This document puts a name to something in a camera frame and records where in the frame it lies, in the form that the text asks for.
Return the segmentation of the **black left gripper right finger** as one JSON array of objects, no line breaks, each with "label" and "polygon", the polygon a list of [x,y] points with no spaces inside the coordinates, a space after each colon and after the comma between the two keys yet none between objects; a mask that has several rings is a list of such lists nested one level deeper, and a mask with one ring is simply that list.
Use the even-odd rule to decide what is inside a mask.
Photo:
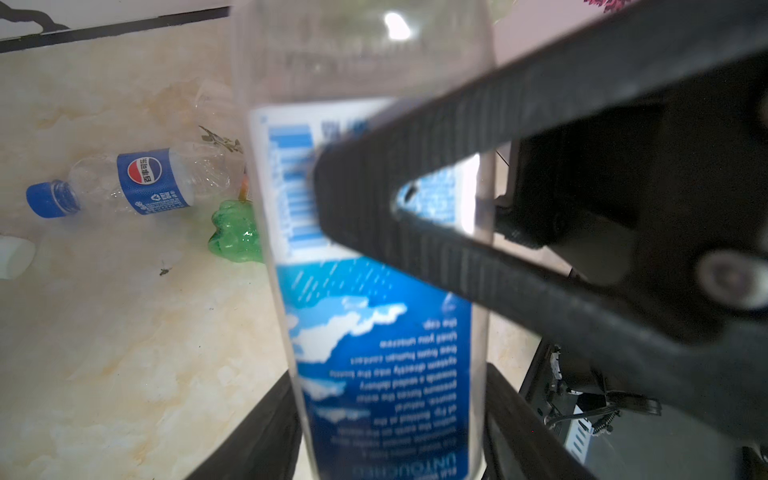
[{"label": "black left gripper right finger", "polygon": [[491,363],[486,367],[484,479],[592,479]]}]

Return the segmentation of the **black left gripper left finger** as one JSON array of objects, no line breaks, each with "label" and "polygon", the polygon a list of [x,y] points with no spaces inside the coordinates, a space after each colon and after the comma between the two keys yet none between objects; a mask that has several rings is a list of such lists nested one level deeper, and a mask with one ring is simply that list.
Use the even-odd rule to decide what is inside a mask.
[{"label": "black left gripper left finger", "polygon": [[291,479],[302,427],[288,373],[284,373],[190,479]]}]

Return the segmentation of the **green Sprite bottle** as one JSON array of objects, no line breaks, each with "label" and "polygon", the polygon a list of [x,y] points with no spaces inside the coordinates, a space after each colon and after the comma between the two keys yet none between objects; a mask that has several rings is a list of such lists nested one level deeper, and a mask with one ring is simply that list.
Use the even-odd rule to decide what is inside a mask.
[{"label": "green Sprite bottle", "polygon": [[208,250],[234,263],[263,263],[260,235],[250,201],[226,200],[212,215],[215,232]]}]

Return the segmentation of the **clear bottle blue cap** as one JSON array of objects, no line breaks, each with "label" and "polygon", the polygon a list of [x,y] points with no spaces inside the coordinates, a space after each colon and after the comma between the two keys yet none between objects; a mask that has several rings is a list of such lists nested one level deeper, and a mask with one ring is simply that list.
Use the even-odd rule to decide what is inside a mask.
[{"label": "clear bottle blue cap", "polygon": [[237,1],[274,303],[317,479],[477,479],[488,312],[321,231],[317,155],[490,70],[483,1]]}]

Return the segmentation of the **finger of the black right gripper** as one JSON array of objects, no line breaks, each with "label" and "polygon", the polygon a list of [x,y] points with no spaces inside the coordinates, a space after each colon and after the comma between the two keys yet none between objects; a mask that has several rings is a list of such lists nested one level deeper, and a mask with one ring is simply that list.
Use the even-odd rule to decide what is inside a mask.
[{"label": "finger of the black right gripper", "polygon": [[[498,231],[576,278],[397,205],[504,142]],[[332,240],[766,439],[765,2],[638,2],[326,149],[313,183]]]}]

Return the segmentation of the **clear ribbed bottle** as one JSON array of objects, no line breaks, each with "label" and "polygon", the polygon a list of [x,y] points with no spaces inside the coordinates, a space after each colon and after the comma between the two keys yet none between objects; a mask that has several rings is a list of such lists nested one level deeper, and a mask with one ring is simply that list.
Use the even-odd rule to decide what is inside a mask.
[{"label": "clear ribbed bottle", "polygon": [[0,276],[2,280],[13,280],[22,275],[32,263],[36,247],[26,239],[1,236]]}]

